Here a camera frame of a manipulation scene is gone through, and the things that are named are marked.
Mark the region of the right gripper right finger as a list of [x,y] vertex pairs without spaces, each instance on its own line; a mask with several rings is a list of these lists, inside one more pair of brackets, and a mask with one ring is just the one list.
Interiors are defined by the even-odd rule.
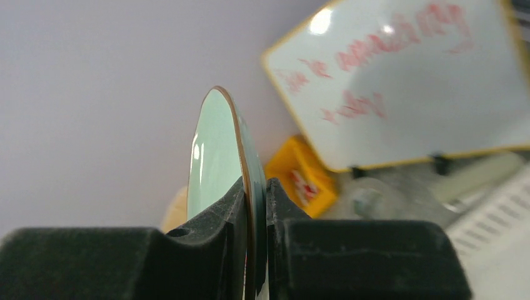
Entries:
[[267,181],[270,299],[471,299],[447,234],[426,221],[313,219]]

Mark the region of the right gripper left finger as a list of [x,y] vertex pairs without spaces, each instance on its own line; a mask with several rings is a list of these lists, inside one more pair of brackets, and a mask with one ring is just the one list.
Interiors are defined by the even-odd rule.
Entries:
[[153,227],[21,228],[1,241],[2,299],[241,299],[244,187],[163,233]]

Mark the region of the light blue flower plate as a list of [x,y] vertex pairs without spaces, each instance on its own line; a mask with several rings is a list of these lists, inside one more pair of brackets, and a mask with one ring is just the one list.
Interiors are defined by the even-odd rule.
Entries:
[[247,298],[262,299],[268,278],[266,178],[263,166],[234,100],[221,86],[206,94],[191,146],[187,184],[187,219],[220,200],[242,180],[246,209],[246,252],[250,255]]

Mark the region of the white plastic basket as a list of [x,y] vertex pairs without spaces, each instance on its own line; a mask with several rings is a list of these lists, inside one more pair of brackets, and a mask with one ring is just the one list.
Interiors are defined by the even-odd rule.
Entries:
[[473,299],[529,299],[529,166],[446,232]]

